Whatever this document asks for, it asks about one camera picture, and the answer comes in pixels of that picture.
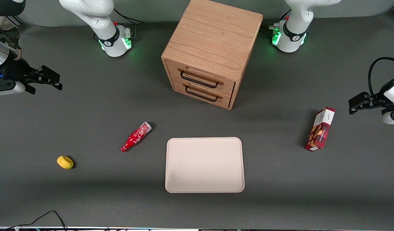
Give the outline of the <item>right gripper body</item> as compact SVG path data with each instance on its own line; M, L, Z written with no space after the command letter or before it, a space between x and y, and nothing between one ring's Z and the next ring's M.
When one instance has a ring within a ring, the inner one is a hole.
M34 88L28 84L26 76L33 70L24 60L8 57L0 60L0 94L18 94L24 91L33 94Z

